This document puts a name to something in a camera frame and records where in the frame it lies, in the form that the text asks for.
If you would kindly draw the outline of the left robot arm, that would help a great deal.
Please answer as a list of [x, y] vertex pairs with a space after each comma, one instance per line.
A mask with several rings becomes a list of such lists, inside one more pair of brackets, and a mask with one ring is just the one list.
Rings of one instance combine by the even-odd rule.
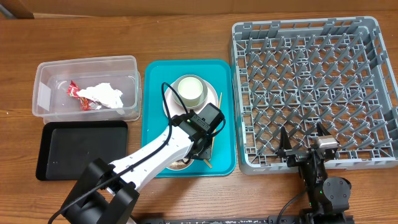
[[219, 111], [170, 118], [162, 134], [130, 156], [89, 163], [57, 214], [70, 223], [130, 223], [140, 190], [171, 163], [210, 146], [224, 125]]

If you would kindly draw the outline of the grey-white bowl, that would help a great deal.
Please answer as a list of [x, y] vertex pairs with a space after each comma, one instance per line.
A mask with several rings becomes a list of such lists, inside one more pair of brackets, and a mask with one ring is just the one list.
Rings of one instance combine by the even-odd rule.
[[[202, 82], [202, 84], [203, 84], [203, 94], [202, 94], [202, 96], [201, 96], [201, 98], [200, 98], [199, 104], [197, 104], [197, 105], [195, 105], [195, 106], [186, 106], [185, 103], [183, 102], [183, 100], [181, 99], [179, 93], [178, 93], [177, 84], [178, 84], [179, 81], [180, 81], [182, 78], [184, 78], [184, 77], [196, 77], [196, 78], [198, 78], [198, 79]], [[201, 104], [206, 100], [206, 96], [207, 96], [207, 92], [208, 92], [208, 88], [207, 88], [207, 86], [206, 86], [206, 84], [205, 84], [205, 81], [204, 81], [202, 78], [200, 78], [200, 77], [198, 77], [198, 76], [196, 76], [196, 75], [183, 75], [183, 76], [181, 76], [181, 77], [178, 78], [175, 82], [172, 83], [172, 88], [177, 92], [177, 94], [175, 94], [175, 93], [173, 92], [173, 94], [174, 94], [174, 100], [175, 100], [180, 106], [183, 106], [183, 104], [184, 104], [185, 107], [190, 107], [190, 108], [191, 108], [191, 107], [197, 107], [197, 106], [201, 105]]]

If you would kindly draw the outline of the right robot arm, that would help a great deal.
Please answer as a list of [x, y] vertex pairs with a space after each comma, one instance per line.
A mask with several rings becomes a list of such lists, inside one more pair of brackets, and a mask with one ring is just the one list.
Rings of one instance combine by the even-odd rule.
[[[330, 177], [325, 161], [336, 157], [338, 140], [321, 124], [316, 125], [318, 136], [315, 144], [306, 151], [293, 149], [284, 127], [280, 129], [277, 156], [286, 159], [288, 167], [297, 167], [305, 189], [289, 200], [279, 212], [277, 223], [354, 223], [347, 217], [351, 182], [342, 177]], [[293, 218], [284, 217], [287, 207], [304, 194], [308, 195], [309, 208], [304, 208]]]

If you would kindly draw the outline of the white napkin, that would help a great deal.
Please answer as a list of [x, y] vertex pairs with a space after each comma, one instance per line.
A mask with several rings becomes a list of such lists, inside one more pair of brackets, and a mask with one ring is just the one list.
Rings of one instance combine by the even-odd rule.
[[121, 100], [122, 91], [113, 89], [110, 83], [100, 83], [96, 86], [90, 86], [77, 91], [77, 95], [101, 103], [107, 108], [122, 108], [124, 106]]

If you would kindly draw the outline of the small pink bowl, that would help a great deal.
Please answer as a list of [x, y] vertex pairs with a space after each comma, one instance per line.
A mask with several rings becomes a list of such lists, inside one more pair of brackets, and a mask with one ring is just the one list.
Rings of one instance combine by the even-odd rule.
[[191, 159], [186, 159], [183, 158], [181, 160], [177, 160], [173, 163], [171, 163], [171, 165], [169, 165], [167, 168], [169, 170], [184, 170], [187, 167], [189, 167], [192, 164], [193, 160]]

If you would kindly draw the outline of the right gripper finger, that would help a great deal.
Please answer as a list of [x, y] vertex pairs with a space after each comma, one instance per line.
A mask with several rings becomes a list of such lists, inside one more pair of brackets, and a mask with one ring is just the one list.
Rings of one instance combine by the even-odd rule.
[[279, 151], [284, 151], [284, 150], [292, 150], [292, 146], [290, 144], [289, 137], [287, 135], [285, 127], [282, 126], [280, 129]]
[[322, 125], [321, 122], [316, 124], [318, 136], [329, 136], [331, 133]]

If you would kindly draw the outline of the red snack wrapper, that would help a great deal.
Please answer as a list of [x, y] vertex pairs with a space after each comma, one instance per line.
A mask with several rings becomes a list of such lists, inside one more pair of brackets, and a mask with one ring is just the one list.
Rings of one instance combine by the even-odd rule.
[[99, 110], [101, 108], [101, 105], [93, 100], [87, 99], [82, 96], [78, 96], [78, 92], [80, 91], [80, 88], [78, 85], [74, 82], [71, 81], [67, 90], [68, 96], [77, 99], [80, 101], [80, 108], [83, 111], [89, 111], [89, 110]]

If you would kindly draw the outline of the white cup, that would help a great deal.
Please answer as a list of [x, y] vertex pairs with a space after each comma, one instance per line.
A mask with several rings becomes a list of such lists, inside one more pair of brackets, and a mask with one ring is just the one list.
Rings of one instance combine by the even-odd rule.
[[203, 84], [196, 77], [184, 77], [177, 84], [178, 93], [186, 106], [199, 104], [203, 94]]

